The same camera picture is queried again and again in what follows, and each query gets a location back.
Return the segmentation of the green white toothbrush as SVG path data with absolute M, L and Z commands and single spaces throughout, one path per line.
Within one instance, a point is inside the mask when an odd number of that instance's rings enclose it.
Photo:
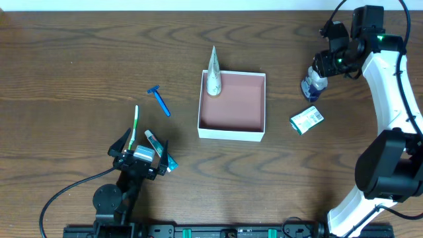
M 135 111 L 134 111 L 134 123 L 133 123 L 133 128 L 132 128 L 132 134 L 131 134 L 131 138 L 130 138 L 130 142 L 128 144 L 128 149 L 131 150 L 133 147 L 133 144 L 135 142 L 136 139 L 136 132 L 137 132 L 137 123 L 138 123 L 138 119 L 139 119 L 139 106 L 135 105 Z

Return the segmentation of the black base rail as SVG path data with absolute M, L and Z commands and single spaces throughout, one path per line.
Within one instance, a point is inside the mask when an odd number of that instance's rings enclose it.
M 283 237 L 330 237 L 321 225 L 312 223 L 300 224 L 291 222 L 280 226 L 173 226 L 136 225 L 102 226 L 95 229 L 91 226 L 70 225 L 63 229 L 65 238 L 87 237 L 146 237 L 146 238 L 283 238 Z

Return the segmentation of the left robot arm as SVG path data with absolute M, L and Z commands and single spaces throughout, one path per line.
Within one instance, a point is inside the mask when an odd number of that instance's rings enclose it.
M 131 130 L 114 142 L 108 149 L 108 155 L 113 157 L 113 169 L 120 171 L 116 183 L 105 184 L 98 188 L 93 196 L 96 209 L 93 223 L 95 238 L 136 238 L 146 237 L 144 225 L 131 221 L 132 212 L 137 201 L 142 182 L 154 180 L 157 175 L 165 175 L 168 162 L 167 146 L 156 168 L 152 160 L 143 159 L 135 151 L 124 150 Z

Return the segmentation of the teal toothpaste tube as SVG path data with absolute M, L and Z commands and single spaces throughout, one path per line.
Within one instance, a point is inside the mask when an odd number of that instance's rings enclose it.
M 162 145 L 162 143 L 156 138 L 156 136 L 150 130 L 146 130 L 144 134 L 147 140 L 149 141 L 149 143 L 153 146 L 156 153 L 159 156 L 162 156 L 162 153 L 164 150 L 164 146 Z M 168 172 L 172 172 L 178 167 L 178 163 L 173 159 L 173 157 L 170 154 L 168 154 L 168 164 L 169 164 L 167 168 Z

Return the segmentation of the green white soap packet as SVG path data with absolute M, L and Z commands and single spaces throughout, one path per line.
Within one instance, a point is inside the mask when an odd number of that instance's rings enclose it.
M 303 135 L 311 128 L 324 121 L 323 115 L 315 106 L 310 106 L 303 112 L 291 117 L 289 122 L 299 135 Z

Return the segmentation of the blue disposable razor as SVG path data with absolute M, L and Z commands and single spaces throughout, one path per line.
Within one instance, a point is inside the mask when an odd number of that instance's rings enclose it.
M 164 100 L 162 99 L 162 97 L 160 96 L 159 92 L 159 85 L 155 85 L 154 87 L 150 88 L 147 90 L 147 94 L 154 94 L 157 102 L 159 103 L 160 107 L 162 108 L 163 112 L 165 113 L 166 116 L 170 117 L 171 116 L 171 112 L 168 109 L 168 107 L 166 106 Z

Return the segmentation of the white box pink interior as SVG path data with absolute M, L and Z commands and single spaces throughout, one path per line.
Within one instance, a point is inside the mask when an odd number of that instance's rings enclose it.
M 266 75 L 222 71 L 218 97 L 206 92 L 208 72 L 202 72 L 198 106 L 198 136 L 260 142 L 266 131 Z

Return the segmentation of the white lotion tube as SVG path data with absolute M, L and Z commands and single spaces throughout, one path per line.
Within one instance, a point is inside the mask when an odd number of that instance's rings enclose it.
M 222 90 L 221 74 L 215 46 L 212 49 L 208 65 L 206 90 L 211 97 L 218 97 Z

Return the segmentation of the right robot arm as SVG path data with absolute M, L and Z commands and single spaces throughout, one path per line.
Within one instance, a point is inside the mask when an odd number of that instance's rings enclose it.
M 366 5 L 354 10 L 352 26 L 328 20 L 321 36 L 330 48 L 315 55 L 301 91 L 315 102 L 328 78 L 364 77 L 371 89 L 378 135 L 360 155 L 355 185 L 325 220 L 290 217 L 281 227 L 174 226 L 173 237 L 392 237 L 390 225 L 373 219 L 396 204 L 422 193 L 422 114 L 406 69 L 408 36 L 387 34 L 384 9 Z

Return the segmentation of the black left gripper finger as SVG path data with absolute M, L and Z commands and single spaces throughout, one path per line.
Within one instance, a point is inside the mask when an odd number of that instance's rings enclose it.
M 120 155 L 129 138 L 131 128 L 128 128 L 124 135 L 115 141 L 108 149 L 108 155 Z
M 164 175 L 169 167 L 168 144 L 169 142 L 166 141 L 165 145 L 163 146 L 163 150 L 162 150 L 162 154 L 161 154 L 159 166 L 158 166 L 159 175 Z

